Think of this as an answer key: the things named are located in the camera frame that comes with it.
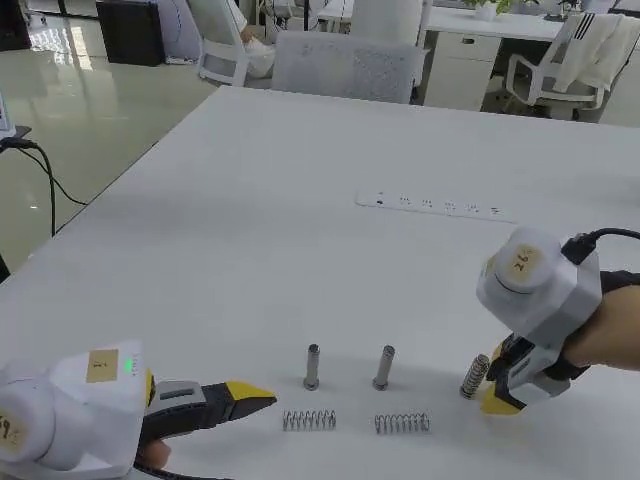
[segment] laptop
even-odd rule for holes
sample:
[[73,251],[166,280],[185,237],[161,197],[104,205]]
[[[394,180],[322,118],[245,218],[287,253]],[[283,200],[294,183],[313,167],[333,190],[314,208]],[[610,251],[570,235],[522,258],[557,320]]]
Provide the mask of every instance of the laptop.
[[0,92],[0,140],[5,137],[13,137],[15,134],[16,129],[11,123],[9,111],[2,98],[2,92]]

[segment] shiny tiled floor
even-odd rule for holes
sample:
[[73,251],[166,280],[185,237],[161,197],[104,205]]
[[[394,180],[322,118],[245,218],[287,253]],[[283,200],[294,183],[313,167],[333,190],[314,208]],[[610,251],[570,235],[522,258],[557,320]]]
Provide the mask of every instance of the shiny tiled floor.
[[[90,200],[204,100],[215,87],[192,66],[107,62],[100,26],[34,23],[35,49],[0,53],[0,89],[16,124],[48,153],[55,175]],[[58,195],[58,226],[79,207]],[[0,154],[0,252],[18,268],[48,238],[48,181],[16,152]]]

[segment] white jacket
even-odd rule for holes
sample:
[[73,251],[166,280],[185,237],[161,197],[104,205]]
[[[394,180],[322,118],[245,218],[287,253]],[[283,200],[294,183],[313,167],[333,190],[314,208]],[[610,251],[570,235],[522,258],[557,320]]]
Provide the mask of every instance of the white jacket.
[[587,13],[571,34],[553,87],[566,92],[578,80],[611,89],[640,35],[640,20],[624,15]]

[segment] metal pin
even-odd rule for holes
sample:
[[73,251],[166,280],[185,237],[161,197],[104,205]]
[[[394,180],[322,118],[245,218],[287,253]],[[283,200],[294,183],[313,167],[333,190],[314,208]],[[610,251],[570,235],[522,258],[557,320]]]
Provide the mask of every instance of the metal pin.
[[489,371],[491,361],[486,355],[480,354],[473,359],[469,371],[460,385],[460,395],[466,399],[473,397]]
[[318,362],[320,361],[320,347],[312,343],[309,345],[309,352],[307,354],[307,376],[304,377],[302,382],[304,388],[313,391],[320,385],[318,380]]
[[393,362],[393,356],[396,354],[396,349],[391,345],[386,345],[382,349],[382,357],[380,357],[380,365],[378,366],[378,374],[373,379],[373,388],[376,390],[386,390],[389,385],[389,371],[391,370],[391,363]]

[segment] black cabinet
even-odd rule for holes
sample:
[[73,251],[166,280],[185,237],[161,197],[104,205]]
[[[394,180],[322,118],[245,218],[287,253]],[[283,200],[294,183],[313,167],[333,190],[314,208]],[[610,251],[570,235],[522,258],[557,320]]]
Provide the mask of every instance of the black cabinet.
[[101,0],[96,6],[111,63],[156,66],[164,62],[158,5],[131,0]]
[[0,52],[30,47],[29,32],[18,0],[0,0]]

